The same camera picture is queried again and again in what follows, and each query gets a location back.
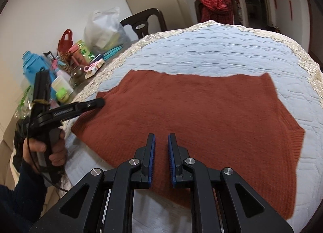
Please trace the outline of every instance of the human hand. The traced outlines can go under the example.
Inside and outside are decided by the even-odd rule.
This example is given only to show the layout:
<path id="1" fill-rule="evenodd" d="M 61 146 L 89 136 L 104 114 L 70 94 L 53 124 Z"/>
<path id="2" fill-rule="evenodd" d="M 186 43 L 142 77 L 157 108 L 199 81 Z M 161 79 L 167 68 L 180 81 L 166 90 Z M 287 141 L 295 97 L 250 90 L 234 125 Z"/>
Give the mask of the human hand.
<path id="1" fill-rule="evenodd" d="M 65 132 L 61 130 L 61 133 L 59 134 L 59 140 L 58 142 L 52 146 L 52 154 L 49 156 L 49 160 L 52 162 L 53 166 L 61 166 L 64 165 L 67 159 L 67 150 L 65 148 Z M 40 142 L 34 138 L 29 139 L 29 146 L 31 152 L 40 152 L 44 153 L 46 151 L 46 145 L 43 142 Z M 33 170 L 38 173 L 36 167 L 33 164 L 33 160 L 31 159 L 28 145 L 27 145 L 27 138 L 24 141 L 24 147 L 23 147 L 23 158 L 28 163 Z M 37 167 L 39 167 L 37 158 L 34 159 L 36 162 Z"/>

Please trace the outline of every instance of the silver pivot bolt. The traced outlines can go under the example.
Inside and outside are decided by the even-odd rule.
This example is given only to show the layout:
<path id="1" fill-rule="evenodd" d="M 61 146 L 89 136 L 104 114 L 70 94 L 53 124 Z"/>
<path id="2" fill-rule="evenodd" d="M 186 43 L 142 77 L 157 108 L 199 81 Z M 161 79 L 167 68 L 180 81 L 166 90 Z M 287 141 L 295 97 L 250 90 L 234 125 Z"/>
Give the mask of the silver pivot bolt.
<path id="1" fill-rule="evenodd" d="M 188 157 L 187 159 L 185 159 L 185 163 L 188 165 L 193 165 L 195 163 L 195 159 Z"/>
<path id="2" fill-rule="evenodd" d="M 233 174 L 233 169 L 232 168 L 229 168 L 229 167 L 226 167 L 226 168 L 224 168 L 223 172 L 226 175 L 232 175 Z"/>
<path id="3" fill-rule="evenodd" d="M 99 170 L 98 168 L 92 169 L 91 170 L 91 175 L 93 176 L 97 176 L 101 173 L 101 170 Z"/>
<path id="4" fill-rule="evenodd" d="M 139 160 L 136 158 L 132 158 L 129 160 L 129 164 L 130 165 L 138 165 L 139 164 Z"/>

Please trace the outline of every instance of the triangular cutout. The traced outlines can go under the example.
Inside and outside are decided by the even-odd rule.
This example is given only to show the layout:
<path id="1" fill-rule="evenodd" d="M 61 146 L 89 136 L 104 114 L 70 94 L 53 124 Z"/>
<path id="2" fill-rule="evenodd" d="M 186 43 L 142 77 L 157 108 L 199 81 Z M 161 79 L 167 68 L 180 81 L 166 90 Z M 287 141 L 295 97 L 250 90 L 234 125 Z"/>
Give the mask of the triangular cutout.
<path id="1" fill-rule="evenodd" d="M 88 192 L 89 185 L 82 186 L 61 208 L 60 212 L 72 218 L 77 218 L 80 214 L 84 199 Z"/>
<path id="2" fill-rule="evenodd" d="M 246 217 L 253 217 L 264 211 L 263 206 L 241 184 L 235 184 L 235 189 L 239 195 Z"/>

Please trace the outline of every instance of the black cable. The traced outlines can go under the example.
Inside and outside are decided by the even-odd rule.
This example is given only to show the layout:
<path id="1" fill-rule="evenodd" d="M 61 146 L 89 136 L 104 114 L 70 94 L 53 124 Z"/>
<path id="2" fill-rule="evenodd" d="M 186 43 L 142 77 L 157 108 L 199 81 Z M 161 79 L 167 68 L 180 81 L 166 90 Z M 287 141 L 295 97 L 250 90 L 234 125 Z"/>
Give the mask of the black cable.
<path id="1" fill-rule="evenodd" d="M 30 126 L 30 120 L 32 119 L 32 115 L 30 114 L 30 118 L 29 118 L 29 124 L 28 126 Z M 29 154 L 30 154 L 30 157 L 31 157 L 31 161 L 33 162 L 33 165 L 35 166 L 36 170 L 38 171 L 38 173 L 49 183 L 51 184 L 52 186 L 56 187 L 58 190 L 61 190 L 63 192 L 68 192 L 68 190 L 66 189 L 63 189 L 61 188 L 60 186 L 57 186 L 56 184 L 54 184 L 52 181 L 50 181 L 41 171 L 40 169 L 38 168 L 38 166 L 36 165 L 36 162 L 33 158 L 33 154 L 30 150 L 30 145 L 29 145 L 29 134 L 28 134 L 28 131 L 29 131 L 29 128 L 27 128 L 27 146 L 28 146 L 28 151 L 29 151 Z"/>

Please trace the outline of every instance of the red bag handle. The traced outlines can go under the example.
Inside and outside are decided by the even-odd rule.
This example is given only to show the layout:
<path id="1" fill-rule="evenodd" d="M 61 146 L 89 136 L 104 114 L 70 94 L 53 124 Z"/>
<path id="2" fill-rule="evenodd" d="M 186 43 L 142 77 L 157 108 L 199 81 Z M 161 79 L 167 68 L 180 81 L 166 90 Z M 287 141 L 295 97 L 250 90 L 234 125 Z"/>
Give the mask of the red bag handle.
<path id="1" fill-rule="evenodd" d="M 67 35 L 67 37 L 68 37 L 68 39 L 67 39 L 67 40 L 71 41 L 71 40 L 72 40 L 72 38 L 73 38 L 72 30 L 71 30 L 71 29 L 67 29 L 67 30 L 64 32 L 64 34 L 62 35 L 62 41 L 64 41 L 64 40 L 65 40 L 66 35 Z"/>

